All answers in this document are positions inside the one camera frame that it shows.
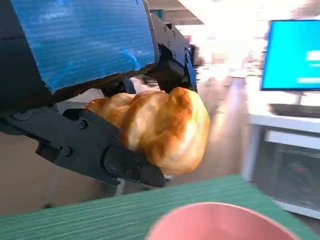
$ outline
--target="green tablecloth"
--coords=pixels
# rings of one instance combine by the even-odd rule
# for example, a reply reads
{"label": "green tablecloth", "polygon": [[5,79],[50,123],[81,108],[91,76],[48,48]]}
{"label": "green tablecloth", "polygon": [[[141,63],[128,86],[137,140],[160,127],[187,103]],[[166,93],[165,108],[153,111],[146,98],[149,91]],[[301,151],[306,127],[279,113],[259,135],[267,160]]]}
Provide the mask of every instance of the green tablecloth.
{"label": "green tablecloth", "polygon": [[195,182],[0,218],[0,240],[143,240],[154,222],[190,203],[223,202],[264,214],[302,240],[318,237],[240,176]]}

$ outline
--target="monitor stand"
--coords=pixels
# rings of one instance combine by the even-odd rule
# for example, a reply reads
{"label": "monitor stand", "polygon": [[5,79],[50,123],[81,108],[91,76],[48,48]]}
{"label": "monitor stand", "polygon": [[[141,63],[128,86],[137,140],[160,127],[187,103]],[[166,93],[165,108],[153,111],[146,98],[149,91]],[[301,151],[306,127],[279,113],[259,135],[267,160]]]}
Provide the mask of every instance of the monitor stand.
{"label": "monitor stand", "polygon": [[273,114],[289,117],[304,117],[304,118],[320,118],[320,106],[301,105],[304,93],[302,91],[289,92],[295,94],[296,99],[294,104],[271,103],[270,110]]}
{"label": "monitor stand", "polygon": [[296,95],[295,105],[301,105],[301,101],[302,101],[302,97],[304,96],[304,92],[303,91],[294,91],[291,93]]}

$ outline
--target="robotic arm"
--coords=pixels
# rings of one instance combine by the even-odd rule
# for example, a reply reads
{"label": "robotic arm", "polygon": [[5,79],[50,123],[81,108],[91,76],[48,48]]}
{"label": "robotic arm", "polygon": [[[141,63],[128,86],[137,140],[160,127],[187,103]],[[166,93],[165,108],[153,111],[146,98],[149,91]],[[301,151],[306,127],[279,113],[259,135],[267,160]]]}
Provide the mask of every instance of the robotic arm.
{"label": "robotic arm", "polygon": [[101,89],[106,97],[135,94],[130,77],[141,74],[157,80],[166,93],[175,87],[197,91],[189,42],[173,25],[150,14],[146,1],[144,9],[154,48],[153,64],[52,93],[41,80],[13,5],[9,0],[1,1],[0,22],[11,25],[0,26],[0,72],[5,81],[0,88],[0,131],[35,139],[38,155],[108,185],[117,186],[121,178],[163,187],[162,172],[144,156],[125,148],[114,125],[87,109],[68,109],[60,114],[55,105],[90,88]]}

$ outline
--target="blue screen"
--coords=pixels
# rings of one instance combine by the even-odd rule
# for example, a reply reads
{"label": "blue screen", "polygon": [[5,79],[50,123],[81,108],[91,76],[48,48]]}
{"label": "blue screen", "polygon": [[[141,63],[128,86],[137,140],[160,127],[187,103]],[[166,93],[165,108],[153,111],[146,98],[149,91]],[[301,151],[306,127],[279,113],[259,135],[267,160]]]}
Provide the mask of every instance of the blue screen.
{"label": "blue screen", "polygon": [[262,90],[320,89],[320,20],[270,25]]}

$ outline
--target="floor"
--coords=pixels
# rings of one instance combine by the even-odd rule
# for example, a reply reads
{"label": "floor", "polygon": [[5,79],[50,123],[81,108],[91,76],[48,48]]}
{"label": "floor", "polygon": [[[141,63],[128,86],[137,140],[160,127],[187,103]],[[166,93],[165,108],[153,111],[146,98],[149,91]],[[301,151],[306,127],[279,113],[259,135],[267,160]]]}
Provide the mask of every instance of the floor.
{"label": "floor", "polygon": [[[240,173],[248,122],[244,79],[211,74],[198,83],[198,93],[211,119],[203,162],[194,172],[175,176],[169,186]],[[114,194],[108,186],[43,160],[34,153],[36,147],[37,142],[27,137],[0,133],[0,216],[35,211],[48,203],[61,206]],[[128,183],[124,194],[143,190],[141,185]],[[319,221],[297,217],[320,235]]]}

